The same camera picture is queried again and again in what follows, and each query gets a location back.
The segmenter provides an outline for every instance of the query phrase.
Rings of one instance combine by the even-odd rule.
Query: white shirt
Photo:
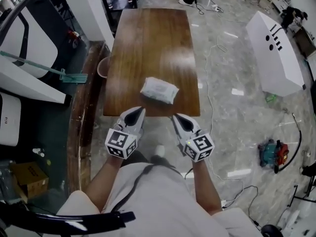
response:
[[[122,167],[103,212],[110,212],[132,189],[147,163]],[[239,208],[210,216],[190,195],[183,177],[171,169],[155,166],[143,175],[131,198],[119,211],[132,211],[136,220],[126,228],[90,236],[98,237],[262,237]],[[76,191],[59,215],[98,214],[85,193]]]

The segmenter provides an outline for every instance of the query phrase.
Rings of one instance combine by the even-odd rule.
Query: white sneaker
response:
[[[179,0],[178,3],[182,5],[193,6],[193,4],[186,3],[183,0]]]
[[[155,148],[155,156],[164,157],[165,149],[163,145],[158,145]]]

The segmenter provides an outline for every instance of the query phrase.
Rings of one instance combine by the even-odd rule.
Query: table top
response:
[[[173,105],[140,93],[148,77],[175,85]],[[114,40],[106,83],[105,116],[135,107],[146,116],[199,116],[198,79],[187,14],[176,9],[124,10]]]

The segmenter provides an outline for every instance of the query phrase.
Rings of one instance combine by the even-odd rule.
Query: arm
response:
[[[109,156],[98,174],[92,179],[85,193],[101,212],[107,202],[123,159]]]
[[[210,215],[222,211],[221,199],[209,176],[205,161],[193,162],[197,203]]]

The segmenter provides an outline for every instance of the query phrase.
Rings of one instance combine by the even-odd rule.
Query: gray tile floor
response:
[[[210,9],[212,3],[208,1],[198,0],[205,8]],[[299,174],[303,157],[300,150],[293,163],[276,175],[272,169],[259,166],[257,146],[268,138],[280,139],[289,145],[289,157],[293,155],[298,144],[299,132],[292,116],[283,111],[287,108],[290,113],[295,113],[302,129],[301,149],[309,147],[313,158],[309,160],[314,160],[316,145],[312,138],[316,135],[316,124],[309,91],[311,77],[303,56],[289,34],[307,89],[267,103],[267,94],[261,89],[256,59],[245,29],[246,23],[255,12],[264,10],[256,5],[256,0],[213,1],[224,10],[224,13],[205,11],[204,15],[200,15],[195,7],[183,6],[169,0],[139,0],[139,5],[187,11],[200,84],[201,116],[197,121],[203,129],[210,130],[213,112],[212,139],[216,150],[210,160],[214,173],[226,179],[228,172],[251,169],[250,174],[238,177],[243,180],[245,187],[255,185],[259,188],[259,196],[252,204],[250,216],[260,225],[276,224],[292,196],[294,184],[299,184],[299,189],[303,189],[308,182],[308,178]],[[270,10],[269,16],[277,19],[277,13],[273,10]],[[209,74],[209,96],[213,103],[213,111],[207,97],[207,77],[204,68],[210,47],[216,45],[217,41],[228,51],[223,52],[215,47],[208,57],[206,69]],[[232,94],[232,89],[243,91],[243,95]],[[102,108],[103,94],[100,96],[93,133],[92,177],[106,160],[104,140],[108,128],[116,121],[116,118],[102,116]],[[189,158],[183,157],[177,148],[175,131],[168,118],[146,118],[144,130],[145,135],[139,143],[138,150],[146,157],[153,154],[156,145],[163,144],[166,148],[166,158],[180,172],[187,172],[192,167]],[[221,181],[212,173],[210,165],[209,171],[222,200],[234,199],[242,189],[241,181]],[[193,179],[188,179],[187,183],[194,194]],[[239,206],[248,214],[248,207],[255,195],[256,189],[249,188],[233,206]]]

